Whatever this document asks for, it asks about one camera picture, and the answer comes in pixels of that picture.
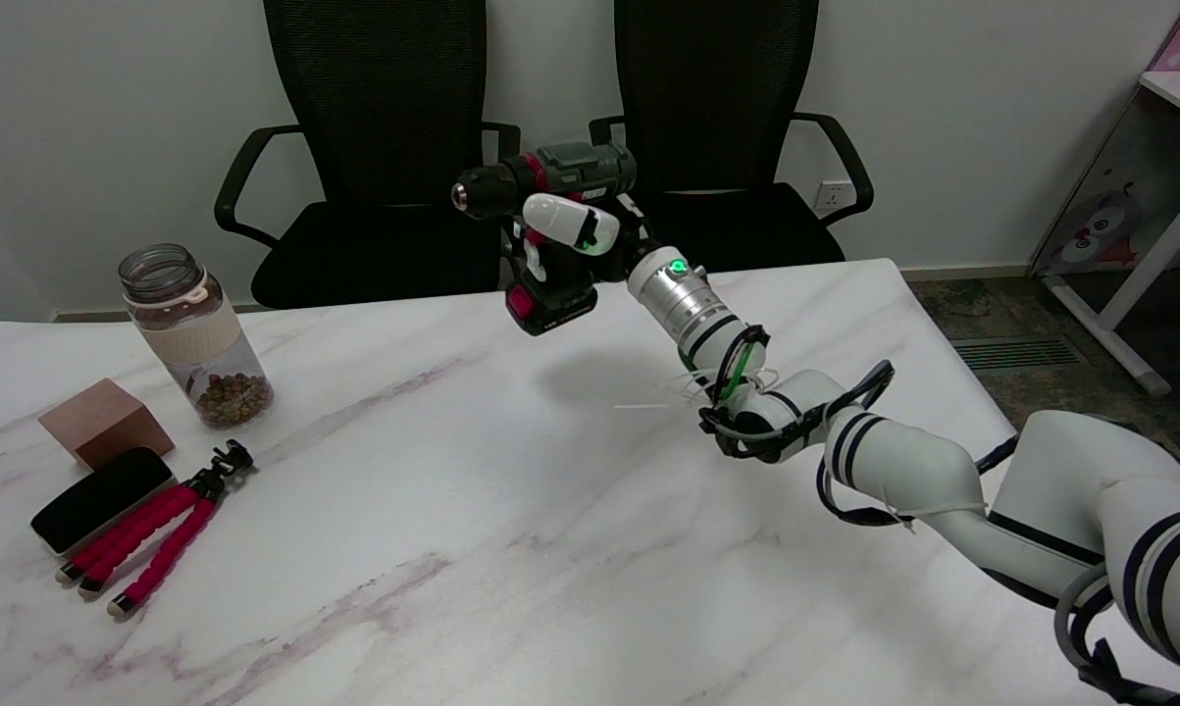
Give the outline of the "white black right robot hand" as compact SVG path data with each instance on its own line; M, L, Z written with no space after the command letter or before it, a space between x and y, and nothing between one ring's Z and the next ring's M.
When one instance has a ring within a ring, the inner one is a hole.
M540 192L522 207L522 246L527 274L544 285L573 277L625 280L643 254L658 246L630 195L592 204Z

